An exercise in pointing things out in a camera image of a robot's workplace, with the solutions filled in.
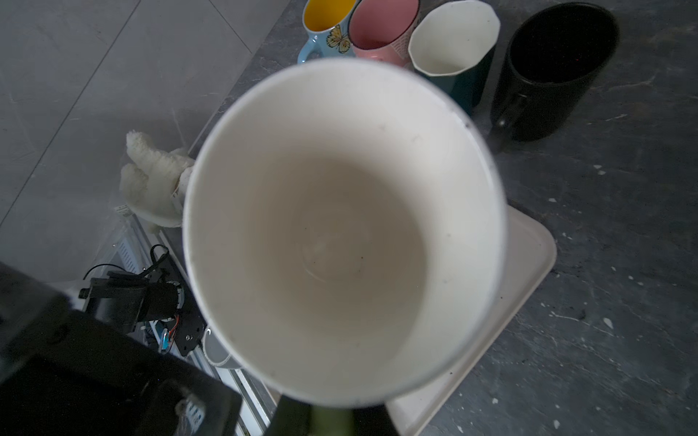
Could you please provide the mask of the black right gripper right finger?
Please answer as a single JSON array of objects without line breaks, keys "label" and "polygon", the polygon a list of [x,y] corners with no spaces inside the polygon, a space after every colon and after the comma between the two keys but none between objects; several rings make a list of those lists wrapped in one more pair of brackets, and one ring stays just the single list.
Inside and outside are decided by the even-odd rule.
[{"label": "black right gripper right finger", "polygon": [[354,409],[353,413],[356,436],[400,435],[384,404]]}]

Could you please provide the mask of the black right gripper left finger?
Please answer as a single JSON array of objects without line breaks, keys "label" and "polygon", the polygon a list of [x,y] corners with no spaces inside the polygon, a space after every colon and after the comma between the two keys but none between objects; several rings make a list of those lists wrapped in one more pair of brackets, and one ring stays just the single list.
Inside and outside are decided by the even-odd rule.
[{"label": "black right gripper left finger", "polygon": [[311,412],[310,404],[282,396],[264,436],[307,436]]}]

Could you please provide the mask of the dark green mug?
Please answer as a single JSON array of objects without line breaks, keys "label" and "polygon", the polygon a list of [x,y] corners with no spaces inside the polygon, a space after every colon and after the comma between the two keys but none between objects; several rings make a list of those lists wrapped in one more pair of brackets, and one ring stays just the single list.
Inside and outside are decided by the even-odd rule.
[{"label": "dark green mug", "polygon": [[444,3],[416,27],[408,53],[418,74],[472,114],[485,90],[500,28],[485,2]]}]

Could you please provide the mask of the pink ghost pattern mug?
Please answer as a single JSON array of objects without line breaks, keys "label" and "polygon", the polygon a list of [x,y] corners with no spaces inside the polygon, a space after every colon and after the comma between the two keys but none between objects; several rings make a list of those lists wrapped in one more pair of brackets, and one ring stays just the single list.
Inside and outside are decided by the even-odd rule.
[{"label": "pink ghost pattern mug", "polygon": [[408,45],[419,12],[419,0],[361,1],[348,23],[354,53],[359,58],[413,69]]}]

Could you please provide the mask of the blue butterfly mug yellow inside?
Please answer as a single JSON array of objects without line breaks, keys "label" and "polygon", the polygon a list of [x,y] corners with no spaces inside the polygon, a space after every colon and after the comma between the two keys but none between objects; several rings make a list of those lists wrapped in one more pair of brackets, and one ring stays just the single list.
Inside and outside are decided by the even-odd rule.
[{"label": "blue butterfly mug yellow inside", "polygon": [[297,63],[305,63],[313,54],[320,57],[355,57],[348,35],[348,23],[359,1],[310,0],[303,12],[303,26],[308,40]]}]

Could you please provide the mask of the black mug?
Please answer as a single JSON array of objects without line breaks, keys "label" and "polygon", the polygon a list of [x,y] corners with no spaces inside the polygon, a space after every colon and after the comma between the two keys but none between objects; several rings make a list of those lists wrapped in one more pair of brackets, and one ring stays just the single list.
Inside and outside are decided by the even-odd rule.
[{"label": "black mug", "polygon": [[531,16],[505,52],[487,137],[490,150],[531,142],[560,128],[620,40],[616,18],[585,2],[553,5]]}]

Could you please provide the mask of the light green mug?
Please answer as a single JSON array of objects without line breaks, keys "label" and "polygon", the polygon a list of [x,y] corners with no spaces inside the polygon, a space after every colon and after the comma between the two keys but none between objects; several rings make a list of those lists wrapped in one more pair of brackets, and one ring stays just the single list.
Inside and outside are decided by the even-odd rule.
[{"label": "light green mug", "polygon": [[312,406],[308,434],[312,436],[355,436],[354,411]]}]

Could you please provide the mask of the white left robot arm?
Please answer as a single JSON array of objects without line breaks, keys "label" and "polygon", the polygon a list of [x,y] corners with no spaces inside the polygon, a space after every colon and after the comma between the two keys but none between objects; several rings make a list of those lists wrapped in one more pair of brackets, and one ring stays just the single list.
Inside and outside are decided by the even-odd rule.
[{"label": "white left robot arm", "polygon": [[1,267],[4,435],[233,435],[242,397]]}]

